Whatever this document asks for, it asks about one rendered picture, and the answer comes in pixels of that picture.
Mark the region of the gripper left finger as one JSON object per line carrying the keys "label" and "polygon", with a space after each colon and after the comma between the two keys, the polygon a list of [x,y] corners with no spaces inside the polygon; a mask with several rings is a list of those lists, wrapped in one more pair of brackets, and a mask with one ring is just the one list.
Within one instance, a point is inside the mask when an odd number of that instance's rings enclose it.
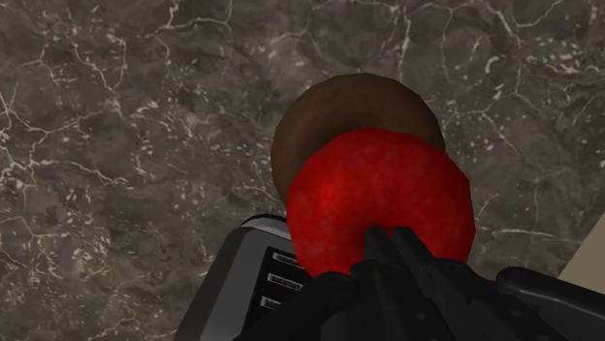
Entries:
{"label": "gripper left finger", "polygon": [[234,341],[402,341],[401,252],[375,228],[365,232],[365,256],[360,272],[317,276]]}

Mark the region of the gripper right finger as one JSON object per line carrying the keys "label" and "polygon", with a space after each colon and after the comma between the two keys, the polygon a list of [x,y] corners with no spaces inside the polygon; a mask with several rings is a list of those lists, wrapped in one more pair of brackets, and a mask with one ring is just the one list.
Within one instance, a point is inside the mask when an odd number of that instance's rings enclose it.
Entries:
{"label": "gripper right finger", "polygon": [[434,257],[409,228],[393,242],[457,341],[605,341],[605,294],[518,266],[487,280]]}

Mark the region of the black and grey appliance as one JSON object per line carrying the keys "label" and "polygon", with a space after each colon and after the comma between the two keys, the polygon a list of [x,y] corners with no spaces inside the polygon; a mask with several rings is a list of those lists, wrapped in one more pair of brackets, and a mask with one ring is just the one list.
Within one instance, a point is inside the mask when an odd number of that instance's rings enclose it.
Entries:
{"label": "black and grey appliance", "polygon": [[252,216],[227,235],[174,341],[233,341],[309,281],[286,219]]}

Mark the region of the red apple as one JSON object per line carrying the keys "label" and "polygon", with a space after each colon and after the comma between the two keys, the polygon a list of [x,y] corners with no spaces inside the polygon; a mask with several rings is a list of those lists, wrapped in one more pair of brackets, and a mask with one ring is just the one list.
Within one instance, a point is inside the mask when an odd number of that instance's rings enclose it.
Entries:
{"label": "red apple", "polygon": [[287,224],[311,276],[362,261],[368,228],[409,227],[434,256],[461,262],[476,233],[469,180],[445,151],[370,128],[306,160],[289,188]]}

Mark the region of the brown round bowl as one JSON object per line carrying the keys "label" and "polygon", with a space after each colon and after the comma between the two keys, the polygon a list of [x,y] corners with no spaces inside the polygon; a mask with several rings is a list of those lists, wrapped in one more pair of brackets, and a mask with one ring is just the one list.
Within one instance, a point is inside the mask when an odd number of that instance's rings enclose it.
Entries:
{"label": "brown round bowl", "polygon": [[312,154],[341,134],[368,127],[446,148],[434,113],[401,82],[373,74],[332,77],[304,91],[275,128],[271,172],[281,201],[287,202],[292,181]]}

